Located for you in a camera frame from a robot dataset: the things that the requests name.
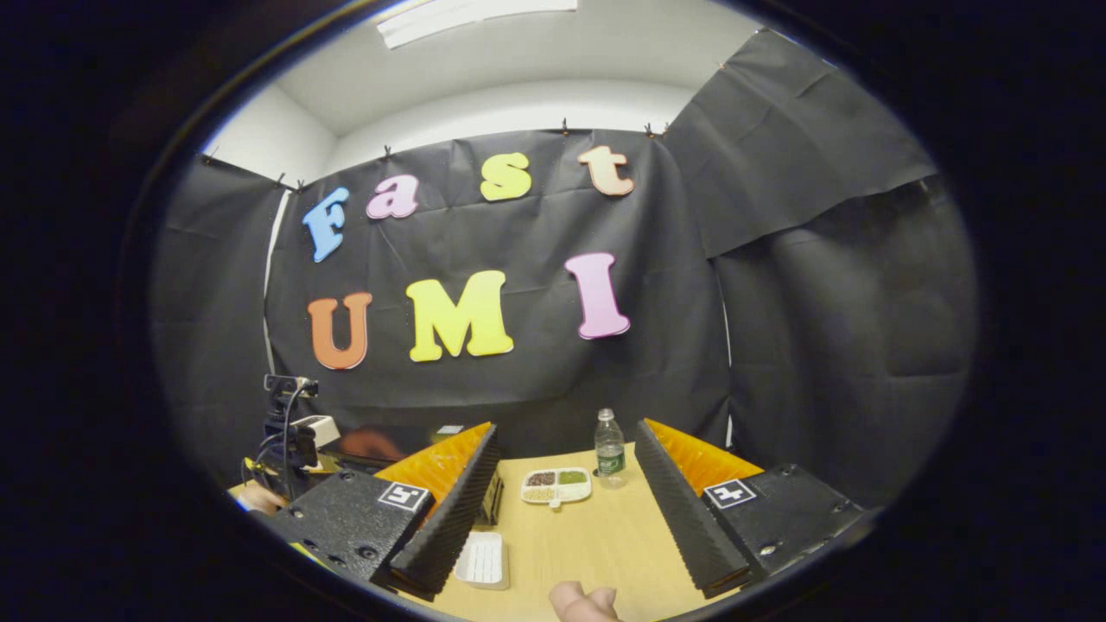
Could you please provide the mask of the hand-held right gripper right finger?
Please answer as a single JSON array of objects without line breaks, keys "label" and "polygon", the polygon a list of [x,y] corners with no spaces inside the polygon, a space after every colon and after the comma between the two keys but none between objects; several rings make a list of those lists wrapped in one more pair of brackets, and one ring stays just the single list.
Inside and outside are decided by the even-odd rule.
[{"label": "hand-held right gripper right finger", "polygon": [[762,468],[649,418],[633,437],[653,499],[706,598],[778,576],[866,514],[793,463]]}]

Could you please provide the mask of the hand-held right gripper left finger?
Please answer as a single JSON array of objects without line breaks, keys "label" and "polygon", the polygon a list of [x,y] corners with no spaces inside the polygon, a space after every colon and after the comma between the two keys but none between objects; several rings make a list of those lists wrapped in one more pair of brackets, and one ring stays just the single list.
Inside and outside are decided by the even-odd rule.
[{"label": "hand-held right gripper left finger", "polygon": [[342,469],[264,526],[347,581],[432,600],[493,483],[498,428],[483,422],[378,473]]}]

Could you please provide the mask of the black electric oven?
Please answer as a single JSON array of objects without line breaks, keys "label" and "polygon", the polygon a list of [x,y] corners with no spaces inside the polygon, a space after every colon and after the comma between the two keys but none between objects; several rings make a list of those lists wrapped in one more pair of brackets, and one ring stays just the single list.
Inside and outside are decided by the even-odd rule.
[{"label": "black electric oven", "polygon": [[493,427],[481,424],[364,425],[317,449],[340,467],[383,475],[429,489],[444,500],[474,455],[479,440]]}]

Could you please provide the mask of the white toaster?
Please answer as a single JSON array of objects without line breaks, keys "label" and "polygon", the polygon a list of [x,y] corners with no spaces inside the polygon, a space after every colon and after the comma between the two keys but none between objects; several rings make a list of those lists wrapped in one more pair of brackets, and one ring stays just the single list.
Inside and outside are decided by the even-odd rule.
[{"label": "white toaster", "polygon": [[307,415],[291,423],[296,436],[304,438],[312,448],[324,447],[328,442],[340,440],[337,424],[328,415]]}]

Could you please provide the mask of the white rectangular tray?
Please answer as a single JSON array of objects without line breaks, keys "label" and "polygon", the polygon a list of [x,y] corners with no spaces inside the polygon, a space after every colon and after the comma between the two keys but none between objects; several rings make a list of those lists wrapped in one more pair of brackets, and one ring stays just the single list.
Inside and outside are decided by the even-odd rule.
[{"label": "white rectangular tray", "polygon": [[503,591],[510,587],[508,546],[500,533],[470,531],[453,564],[453,577],[474,589]]}]

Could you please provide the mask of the clear plastic water bottle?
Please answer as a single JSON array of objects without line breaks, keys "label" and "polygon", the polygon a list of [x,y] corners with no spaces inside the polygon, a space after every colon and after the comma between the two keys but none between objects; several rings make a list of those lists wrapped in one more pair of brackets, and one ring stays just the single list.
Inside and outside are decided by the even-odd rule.
[{"label": "clear plastic water bottle", "polygon": [[609,491],[616,491],[625,484],[626,468],[625,436],[613,416],[613,410],[598,410],[594,433],[596,453],[596,478]]}]

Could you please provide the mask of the white divided dish with grains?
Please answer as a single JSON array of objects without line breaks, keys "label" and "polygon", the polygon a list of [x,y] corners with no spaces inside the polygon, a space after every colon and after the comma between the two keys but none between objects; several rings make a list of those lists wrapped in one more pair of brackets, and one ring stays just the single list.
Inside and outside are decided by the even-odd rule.
[{"label": "white divided dish with grains", "polygon": [[530,505],[580,502],[591,495],[591,473],[581,467],[532,470],[520,485],[520,498]]}]

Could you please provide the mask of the black backdrop cloth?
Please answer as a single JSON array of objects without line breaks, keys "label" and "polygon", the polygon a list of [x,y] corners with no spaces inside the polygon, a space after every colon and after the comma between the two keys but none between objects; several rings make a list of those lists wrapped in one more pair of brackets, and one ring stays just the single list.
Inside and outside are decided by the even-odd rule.
[{"label": "black backdrop cloth", "polygon": [[157,236],[152,342],[216,485],[268,371],[342,428],[493,421],[589,449],[597,410],[888,505],[972,364],[975,265],[945,178],[837,68],[770,32],[659,138],[508,131],[285,191],[194,159]]}]

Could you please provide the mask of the large ceiling light panel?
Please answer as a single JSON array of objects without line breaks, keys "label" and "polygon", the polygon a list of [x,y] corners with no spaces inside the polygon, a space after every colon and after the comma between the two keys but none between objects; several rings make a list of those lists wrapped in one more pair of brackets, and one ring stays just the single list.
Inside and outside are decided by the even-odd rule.
[{"label": "large ceiling light panel", "polygon": [[500,17],[574,12],[578,0],[408,0],[376,17],[385,46],[407,46],[420,39]]}]

